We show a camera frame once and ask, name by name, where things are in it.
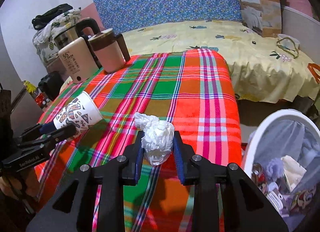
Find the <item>beige electric kettle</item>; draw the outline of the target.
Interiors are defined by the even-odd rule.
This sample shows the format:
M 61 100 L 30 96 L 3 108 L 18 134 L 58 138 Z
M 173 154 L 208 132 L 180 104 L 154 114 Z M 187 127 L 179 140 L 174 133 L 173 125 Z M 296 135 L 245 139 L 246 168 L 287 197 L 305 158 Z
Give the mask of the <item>beige electric kettle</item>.
M 58 54 L 74 83 L 84 82 L 99 70 L 82 37 L 63 47 Z

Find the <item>patterned paper cup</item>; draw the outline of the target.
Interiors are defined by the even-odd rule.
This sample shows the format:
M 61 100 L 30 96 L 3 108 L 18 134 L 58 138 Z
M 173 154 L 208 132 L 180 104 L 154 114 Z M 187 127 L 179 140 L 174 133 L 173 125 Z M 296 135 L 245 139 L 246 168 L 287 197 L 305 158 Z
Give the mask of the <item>patterned paper cup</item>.
M 56 129 L 70 123 L 75 125 L 76 133 L 72 136 L 75 139 L 102 119 L 103 116 L 91 97 L 82 92 L 58 112 L 53 123 Z

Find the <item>black bag on bundle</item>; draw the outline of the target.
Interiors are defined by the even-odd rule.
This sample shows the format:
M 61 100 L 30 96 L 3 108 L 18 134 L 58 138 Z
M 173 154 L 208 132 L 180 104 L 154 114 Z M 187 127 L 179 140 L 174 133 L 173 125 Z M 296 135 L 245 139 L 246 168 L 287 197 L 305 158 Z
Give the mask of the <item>black bag on bundle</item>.
M 42 30 L 51 20 L 71 9 L 73 7 L 69 4 L 60 4 L 42 15 L 37 15 L 31 21 L 33 28 L 37 31 Z

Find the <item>white tissue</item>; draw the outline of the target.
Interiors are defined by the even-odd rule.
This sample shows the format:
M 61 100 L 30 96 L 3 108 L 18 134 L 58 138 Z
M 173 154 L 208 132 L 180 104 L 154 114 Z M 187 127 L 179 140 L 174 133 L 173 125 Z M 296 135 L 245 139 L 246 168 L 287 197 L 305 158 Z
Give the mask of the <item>white tissue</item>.
M 145 158 L 152 166 L 163 164 L 171 154 L 175 127 L 172 123 L 160 120 L 154 115 L 136 112 L 135 127 L 144 132 L 141 140 Z

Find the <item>yellow printed bed sheet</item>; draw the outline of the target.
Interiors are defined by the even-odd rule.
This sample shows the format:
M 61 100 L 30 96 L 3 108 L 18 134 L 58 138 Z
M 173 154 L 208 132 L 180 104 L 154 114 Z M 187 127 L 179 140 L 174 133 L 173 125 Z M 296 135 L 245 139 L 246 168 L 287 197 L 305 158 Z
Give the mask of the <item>yellow printed bed sheet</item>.
M 253 102 L 292 102 L 297 96 L 315 100 L 319 83 L 308 69 L 313 61 L 277 47 L 233 21 L 184 21 L 142 27 L 123 33 L 131 55 L 210 49 L 228 64 L 235 93 Z

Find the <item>white patterned cloth bundle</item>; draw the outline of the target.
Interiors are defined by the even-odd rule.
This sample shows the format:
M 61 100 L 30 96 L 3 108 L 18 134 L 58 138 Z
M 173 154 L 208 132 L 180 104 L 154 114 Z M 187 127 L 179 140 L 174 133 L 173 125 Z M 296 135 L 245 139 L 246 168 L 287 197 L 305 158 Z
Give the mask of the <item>white patterned cloth bundle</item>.
M 71 9 L 52 19 L 43 29 L 33 36 L 33 46 L 45 67 L 56 60 L 59 49 L 54 38 L 64 30 L 74 26 L 81 19 L 80 9 Z

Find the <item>white paper napkin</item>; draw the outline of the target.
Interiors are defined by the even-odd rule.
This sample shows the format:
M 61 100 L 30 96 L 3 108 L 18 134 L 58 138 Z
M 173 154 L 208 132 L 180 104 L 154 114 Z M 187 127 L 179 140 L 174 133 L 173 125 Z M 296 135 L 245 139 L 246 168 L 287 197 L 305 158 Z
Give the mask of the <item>white paper napkin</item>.
M 281 157 L 281 161 L 284 168 L 285 184 L 289 192 L 293 192 L 305 175 L 306 169 L 289 155 Z

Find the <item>white cabinet by bed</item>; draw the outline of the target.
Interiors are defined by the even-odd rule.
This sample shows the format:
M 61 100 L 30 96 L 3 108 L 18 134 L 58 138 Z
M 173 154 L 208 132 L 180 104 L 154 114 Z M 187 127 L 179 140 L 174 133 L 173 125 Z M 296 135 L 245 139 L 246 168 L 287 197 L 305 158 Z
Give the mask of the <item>white cabinet by bed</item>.
M 285 6 L 282 12 L 283 34 L 300 41 L 299 48 L 314 62 L 319 61 L 319 21 Z

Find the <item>black object beside table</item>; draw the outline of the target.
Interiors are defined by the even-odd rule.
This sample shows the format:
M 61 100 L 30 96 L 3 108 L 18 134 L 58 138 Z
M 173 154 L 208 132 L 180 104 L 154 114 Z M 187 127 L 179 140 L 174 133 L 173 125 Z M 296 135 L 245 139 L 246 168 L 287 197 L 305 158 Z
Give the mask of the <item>black object beside table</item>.
M 58 97 L 63 84 L 64 81 L 59 72 L 53 71 L 40 80 L 38 87 L 51 101 L 54 101 Z

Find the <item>white bowl on bed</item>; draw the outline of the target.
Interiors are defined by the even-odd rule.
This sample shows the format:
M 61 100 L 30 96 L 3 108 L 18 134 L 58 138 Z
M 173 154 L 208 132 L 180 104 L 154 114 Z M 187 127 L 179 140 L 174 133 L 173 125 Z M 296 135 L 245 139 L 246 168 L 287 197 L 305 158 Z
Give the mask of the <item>white bowl on bed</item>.
M 295 51 L 299 49 L 300 42 L 286 34 L 278 34 L 278 44 L 287 50 Z

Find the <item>brown bedding package box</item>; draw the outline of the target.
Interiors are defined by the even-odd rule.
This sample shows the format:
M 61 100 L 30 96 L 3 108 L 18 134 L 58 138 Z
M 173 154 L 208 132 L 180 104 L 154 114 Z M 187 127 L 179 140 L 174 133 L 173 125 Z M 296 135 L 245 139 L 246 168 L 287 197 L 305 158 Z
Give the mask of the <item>brown bedding package box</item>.
M 262 37 L 276 38 L 282 32 L 281 7 L 286 0 L 238 0 L 242 23 Z

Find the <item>red cartoon drink can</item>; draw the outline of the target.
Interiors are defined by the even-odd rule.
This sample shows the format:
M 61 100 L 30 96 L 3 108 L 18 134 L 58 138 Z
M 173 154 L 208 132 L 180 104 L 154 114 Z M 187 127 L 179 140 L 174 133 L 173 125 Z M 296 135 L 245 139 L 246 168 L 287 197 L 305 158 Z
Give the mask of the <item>red cartoon drink can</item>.
M 263 167 L 259 163 L 254 163 L 251 171 L 251 180 L 266 196 L 268 194 L 268 183 Z

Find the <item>pink brown lidded mug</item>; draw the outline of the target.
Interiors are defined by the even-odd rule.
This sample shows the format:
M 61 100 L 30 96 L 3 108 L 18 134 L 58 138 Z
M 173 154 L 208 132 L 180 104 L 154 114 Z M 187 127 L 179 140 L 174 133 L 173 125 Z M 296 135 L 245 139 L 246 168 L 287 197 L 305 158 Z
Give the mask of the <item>pink brown lidded mug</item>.
M 113 28 L 95 34 L 88 42 L 108 74 L 120 70 L 131 60 L 123 35 L 115 35 Z

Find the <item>red green plaid tablecloth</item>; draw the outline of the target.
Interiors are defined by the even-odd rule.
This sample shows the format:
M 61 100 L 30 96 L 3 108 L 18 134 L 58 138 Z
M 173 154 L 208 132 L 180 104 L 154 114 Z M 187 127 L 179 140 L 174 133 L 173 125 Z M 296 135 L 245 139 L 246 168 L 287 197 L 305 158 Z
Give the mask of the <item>red green plaid tablecloth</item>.
M 241 162 L 241 132 L 227 64 L 211 49 L 133 56 L 114 74 L 100 71 L 70 84 L 41 116 L 48 123 L 82 92 L 95 102 L 103 121 L 73 141 L 61 142 L 36 167 L 40 206 L 82 164 L 100 166 L 132 144 L 134 114 L 172 123 L 184 143 L 218 165 Z M 194 188 L 178 180 L 173 157 L 159 167 L 143 162 L 136 186 L 124 188 L 126 231 L 190 231 Z

